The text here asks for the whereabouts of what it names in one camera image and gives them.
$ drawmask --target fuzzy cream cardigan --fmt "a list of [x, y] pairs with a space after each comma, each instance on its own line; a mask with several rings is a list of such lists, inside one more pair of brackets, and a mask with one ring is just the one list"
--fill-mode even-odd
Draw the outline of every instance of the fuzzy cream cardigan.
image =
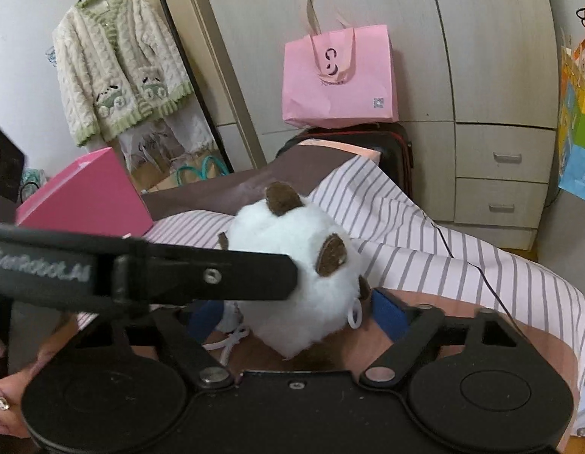
[[83, 0], [63, 17], [53, 43], [78, 146], [167, 116], [194, 92], [172, 36], [147, 0]]

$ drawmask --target white plush toy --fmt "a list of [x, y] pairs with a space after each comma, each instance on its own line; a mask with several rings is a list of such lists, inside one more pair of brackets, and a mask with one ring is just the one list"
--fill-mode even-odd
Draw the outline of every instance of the white plush toy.
[[282, 356], [361, 324], [360, 298], [369, 288], [359, 253], [330, 216], [289, 185], [267, 187], [265, 199], [243, 207], [219, 241], [222, 249], [287, 254], [298, 266], [288, 300], [237, 303], [243, 323]]

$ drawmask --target wardrobe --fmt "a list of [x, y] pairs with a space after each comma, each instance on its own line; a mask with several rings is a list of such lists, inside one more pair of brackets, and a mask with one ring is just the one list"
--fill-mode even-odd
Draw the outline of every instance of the wardrobe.
[[[307, 0], [192, 1], [245, 147], [254, 165], [270, 162], [298, 132], [281, 119], [282, 62], [284, 44], [307, 34]], [[313, 0], [310, 13], [322, 31], [340, 28], [337, 13], [388, 26], [418, 205], [499, 247], [529, 248], [556, 136], [549, 0]]]

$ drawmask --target door handle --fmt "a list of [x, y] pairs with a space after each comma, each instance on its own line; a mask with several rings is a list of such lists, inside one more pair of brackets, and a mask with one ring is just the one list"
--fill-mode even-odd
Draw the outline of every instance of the door handle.
[[521, 164], [521, 154], [508, 155], [494, 153], [494, 160], [504, 164]]
[[492, 213], [513, 213], [515, 211], [514, 204], [489, 204], [488, 207]]

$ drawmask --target suitcase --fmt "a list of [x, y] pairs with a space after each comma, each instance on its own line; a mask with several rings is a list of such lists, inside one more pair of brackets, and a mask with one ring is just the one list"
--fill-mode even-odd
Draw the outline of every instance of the suitcase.
[[276, 157], [297, 143], [309, 138], [339, 141], [376, 150], [381, 154], [378, 166], [412, 199], [412, 143], [406, 130], [398, 123], [359, 124], [339, 129], [309, 128], [288, 140]]

